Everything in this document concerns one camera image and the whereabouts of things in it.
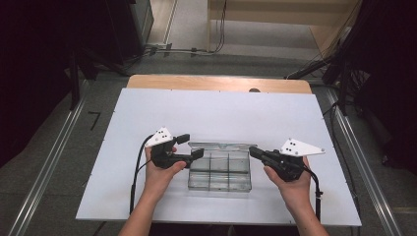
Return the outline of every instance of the table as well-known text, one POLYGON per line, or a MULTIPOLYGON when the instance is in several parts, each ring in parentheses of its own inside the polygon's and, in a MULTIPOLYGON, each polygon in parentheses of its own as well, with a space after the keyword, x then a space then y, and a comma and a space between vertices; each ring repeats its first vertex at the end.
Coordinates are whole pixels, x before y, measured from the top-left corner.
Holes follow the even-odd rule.
MULTIPOLYGON (((160 128, 155 124, 162 123, 174 136, 190 131, 191 140, 196 142, 255 142, 260 148, 272 149, 292 134, 300 141, 324 148, 326 154, 309 158, 325 192, 322 223, 361 224, 320 107, 307 82, 196 76, 131 78, 119 97, 77 219, 124 220, 128 217, 130 185, 140 144, 144 136, 160 128), (252 88, 262 92, 246 92, 252 88), (300 115, 293 116, 298 110, 300 115)), ((179 153, 189 151, 186 145, 178 146, 179 153)), ((172 180, 153 220, 294 224, 277 188, 264 173, 262 163, 254 158, 250 161, 253 186, 250 193, 189 191, 188 170, 183 170, 172 180)), ((137 199, 144 185, 144 174, 140 172, 138 176, 137 199)))

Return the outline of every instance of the handheld controller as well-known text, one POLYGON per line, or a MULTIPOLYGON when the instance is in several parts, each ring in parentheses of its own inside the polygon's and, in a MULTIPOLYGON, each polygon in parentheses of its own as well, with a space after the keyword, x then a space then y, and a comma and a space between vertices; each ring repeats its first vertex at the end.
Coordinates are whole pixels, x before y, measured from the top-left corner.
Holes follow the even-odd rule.
POLYGON ((271 167, 285 182, 298 180, 304 171, 302 157, 281 154, 276 149, 269 151, 257 147, 249 147, 249 154, 260 160, 264 165, 271 167))
POLYGON ((189 134, 172 137, 166 128, 162 128, 147 142, 146 147, 152 147, 150 160, 155 166, 163 169, 171 167, 177 161, 185 161, 187 163, 185 168, 190 168, 194 160, 202 158, 205 154, 203 148, 194 150, 189 155, 172 152, 175 144, 181 145, 188 141, 190 141, 189 134))

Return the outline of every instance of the finger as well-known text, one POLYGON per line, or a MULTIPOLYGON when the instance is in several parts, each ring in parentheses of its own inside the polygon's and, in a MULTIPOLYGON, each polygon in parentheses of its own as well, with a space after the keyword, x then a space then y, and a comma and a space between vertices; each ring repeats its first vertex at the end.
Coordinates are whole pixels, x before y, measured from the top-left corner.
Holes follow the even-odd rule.
POLYGON ((145 147, 145 157, 147 158, 147 161, 150 160, 150 151, 152 150, 152 147, 145 147))
POLYGON ((305 164, 307 167, 309 167, 309 168, 310 168, 310 165, 309 165, 309 159, 307 159, 307 156, 303 156, 303 161, 304 161, 304 164, 305 164))
POLYGON ((279 178, 279 176, 276 174, 276 172, 270 168, 269 166, 264 166, 264 171, 267 174, 267 176, 269 177, 270 181, 272 181, 274 184, 280 184, 281 182, 283 182, 283 180, 281 178, 279 178))
POLYGON ((168 170, 171 172, 172 176, 180 172, 182 169, 185 168, 187 163, 185 161, 177 161, 168 170))

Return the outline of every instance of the wooden table edge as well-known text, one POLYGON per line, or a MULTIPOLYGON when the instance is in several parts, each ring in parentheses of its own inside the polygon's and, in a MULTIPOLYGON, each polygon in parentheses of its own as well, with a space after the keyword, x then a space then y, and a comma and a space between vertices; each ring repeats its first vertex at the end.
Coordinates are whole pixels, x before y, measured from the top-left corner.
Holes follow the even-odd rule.
POLYGON ((261 92, 312 93, 303 80, 260 79, 234 76, 134 75, 127 89, 185 89, 261 92))

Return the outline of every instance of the black cable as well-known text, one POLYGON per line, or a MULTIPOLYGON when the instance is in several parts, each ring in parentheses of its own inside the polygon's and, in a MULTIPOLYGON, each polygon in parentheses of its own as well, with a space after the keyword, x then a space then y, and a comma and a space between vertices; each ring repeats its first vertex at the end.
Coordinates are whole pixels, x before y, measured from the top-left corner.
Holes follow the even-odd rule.
POLYGON ((223 48, 223 45, 224 45, 224 21, 226 19, 226 9, 227 9, 227 0, 224 0, 223 11, 221 13, 221 20, 220 20, 220 40, 219 40, 217 47, 213 51, 213 53, 219 52, 223 48))
POLYGON ((309 82, 309 85, 310 85, 311 88, 325 87, 325 88, 329 88, 329 89, 334 89, 334 90, 336 90, 336 92, 340 91, 339 87, 333 86, 333 85, 323 85, 323 84, 316 84, 316 83, 311 83, 311 82, 309 82))
POLYGON ((355 97, 360 92, 365 82, 366 82, 366 78, 365 78, 364 71, 352 70, 351 80, 348 81, 348 87, 352 91, 351 95, 353 97, 355 97))
MULTIPOLYGON (((350 12, 350 14, 349 14, 349 17, 346 19, 346 21, 344 22, 344 24, 341 26, 341 28, 340 28, 340 30, 337 32, 337 35, 340 35, 341 34, 341 31, 342 30, 344 30, 345 28, 346 28, 346 26, 347 26, 347 24, 349 23, 349 21, 351 20, 351 18, 353 17, 353 13, 356 11, 356 8, 359 6, 359 4, 361 3, 362 1, 358 1, 358 2, 356 2, 356 5, 353 7, 353 9, 352 9, 352 11, 350 12)), ((318 57, 318 56, 320 56, 320 55, 323 55, 323 54, 325 54, 325 52, 326 51, 328 51, 329 49, 332 49, 333 47, 334 47, 334 44, 335 43, 339 43, 340 42, 340 39, 339 40, 334 40, 325 50, 323 50, 322 52, 319 52, 319 54, 317 54, 315 57, 313 57, 313 59, 311 59, 310 61, 308 61, 306 64, 304 64, 304 66, 303 67, 301 67, 298 71, 296 71, 296 72, 293 72, 293 73, 291 73, 291 74, 289 74, 288 76, 286 76, 286 78, 288 78, 289 76, 291 76, 291 75, 293 75, 293 74, 296 74, 296 73, 298 73, 298 72, 300 72, 300 71, 302 71, 302 70, 304 70, 304 69, 306 69, 306 68, 308 68, 308 67, 310 67, 310 65, 312 65, 314 62, 317 62, 317 61, 320 61, 320 60, 317 60, 317 61, 315 61, 314 59, 316 58, 316 57, 318 57)))
POLYGON ((327 111, 325 111, 323 113, 323 116, 325 116, 329 111, 331 111, 336 105, 337 105, 337 102, 335 102, 334 104, 332 104, 331 107, 327 111))
POLYGON ((322 212, 321 211, 321 208, 322 208, 322 198, 321 198, 321 196, 322 196, 323 192, 320 191, 319 178, 307 165, 304 165, 304 170, 310 173, 310 175, 312 176, 312 179, 316 183, 316 217, 320 221, 320 215, 321 215, 321 212, 322 212))
POLYGON ((313 75, 313 72, 309 74, 310 76, 312 76, 313 78, 317 78, 317 76, 313 75))
POLYGON ((166 52, 175 52, 175 51, 189 51, 189 52, 206 52, 204 49, 196 49, 194 51, 190 49, 166 49, 166 48, 156 48, 156 51, 166 51, 166 52))
POLYGON ((94 234, 92 236, 97 236, 100 230, 104 227, 104 225, 107 223, 107 221, 102 221, 98 228, 95 230, 94 234))
POLYGON ((133 178, 133 184, 132 184, 132 187, 131 187, 131 200, 130 200, 130 211, 129 211, 129 214, 132 213, 133 207, 135 205, 134 201, 135 201, 136 180, 138 179, 138 173, 142 169, 142 167, 144 167, 149 162, 149 161, 147 161, 145 164, 143 164, 141 167, 139 167, 139 163, 141 162, 142 152, 144 151, 145 144, 147 143, 148 140, 150 140, 150 138, 152 138, 152 136, 153 135, 150 135, 150 136, 148 136, 144 140, 144 142, 141 145, 141 150, 139 151, 139 154, 138 154, 138 159, 136 161, 136 168, 135 168, 135 176, 133 178))
POLYGON ((135 65, 135 63, 137 63, 139 60, 141 60, 142 58, 149 56, 150 51, 145 51, 144 54, 142 54, 141 56, 138 56, 136 58, 132 59, 132 62, 129 63, 129 65, 123 67, 124 70, 128 70, 130 69, 133 65, 135 65))

